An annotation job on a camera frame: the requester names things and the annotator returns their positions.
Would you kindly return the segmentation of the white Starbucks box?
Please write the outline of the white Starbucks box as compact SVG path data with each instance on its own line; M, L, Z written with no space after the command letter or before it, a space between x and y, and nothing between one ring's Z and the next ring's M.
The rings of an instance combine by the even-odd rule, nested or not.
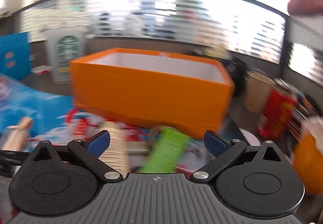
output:
M45 32L47 62L54 83L71 80L69 62L84 56L85 27L82 25L49 29Z

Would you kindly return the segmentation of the beige cosmetic tube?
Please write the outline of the beige cosmetic tube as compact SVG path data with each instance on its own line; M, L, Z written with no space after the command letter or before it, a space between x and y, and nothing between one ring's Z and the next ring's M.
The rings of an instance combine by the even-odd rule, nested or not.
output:
M127 173L130 172L130 167L122 130L115 122L110 121L103 122L100 129L109 132L110 144L99 159L125 178Z

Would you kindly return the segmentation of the silver gold cosmetic tube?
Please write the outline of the silver gold cosmetic tube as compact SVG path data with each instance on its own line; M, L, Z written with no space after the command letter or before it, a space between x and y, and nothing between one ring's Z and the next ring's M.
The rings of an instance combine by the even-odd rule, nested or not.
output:
M1 134L1 150L21 151L30 137L32 122L31 117L25 116L17 125L8 126Z

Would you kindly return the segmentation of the green cosmetic tube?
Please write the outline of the green cosmetic tube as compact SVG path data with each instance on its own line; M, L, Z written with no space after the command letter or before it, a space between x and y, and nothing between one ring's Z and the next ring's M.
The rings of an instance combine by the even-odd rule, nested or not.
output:
M186 149L190 137L172 127L158 128L158 137L153 138L152 150L139 173L173 173L178 160Z

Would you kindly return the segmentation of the red drink can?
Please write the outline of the red drink can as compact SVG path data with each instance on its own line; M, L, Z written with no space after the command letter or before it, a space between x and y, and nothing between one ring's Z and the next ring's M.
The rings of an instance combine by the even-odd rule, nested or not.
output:
M270 141L277 141L283 135L298 102L291 86L282 79L274 82L257 124L258 135Z

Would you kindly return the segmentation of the blue printed plastic bag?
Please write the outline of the blue printed plastic bag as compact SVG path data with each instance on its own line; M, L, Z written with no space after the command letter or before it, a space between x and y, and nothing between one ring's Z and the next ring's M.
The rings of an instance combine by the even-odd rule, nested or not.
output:
M73 105L69 96L41 92L1 75L1 147L24 117L31 118L23 149L32 150L40 141L65 145L75 138L87 139L99 130L104 119Z

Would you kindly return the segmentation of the orange cardboard box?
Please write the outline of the orange cardboard box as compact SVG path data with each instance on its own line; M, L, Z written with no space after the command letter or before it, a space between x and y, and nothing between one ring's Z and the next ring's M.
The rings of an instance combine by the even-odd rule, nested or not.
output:
M234 92L220 62L184 54L113 48L69 66L77 108L144 128L168 125L195 139L219 131Z

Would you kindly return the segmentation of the blue folder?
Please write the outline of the blue folder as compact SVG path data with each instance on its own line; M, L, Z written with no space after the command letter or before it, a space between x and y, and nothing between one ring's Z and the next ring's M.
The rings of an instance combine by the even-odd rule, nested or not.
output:
M18 81L31 74L30 43L28 33L1 36L1 74Z

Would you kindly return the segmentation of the brown paper cup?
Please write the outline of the brown paper cup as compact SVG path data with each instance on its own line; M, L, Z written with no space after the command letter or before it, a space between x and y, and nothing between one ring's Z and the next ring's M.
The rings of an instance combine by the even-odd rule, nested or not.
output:
M245 109L254 114L259 114L263 110L274 85L274 81L267 75L248 71L244 99Z

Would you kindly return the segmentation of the orange round object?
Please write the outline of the orange round object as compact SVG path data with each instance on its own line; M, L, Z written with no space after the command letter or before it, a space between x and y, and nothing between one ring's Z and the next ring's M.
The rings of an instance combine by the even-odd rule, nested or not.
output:
M316 140L310 133L296 146L293 167L308 195L322 195L322 153L316 148Z

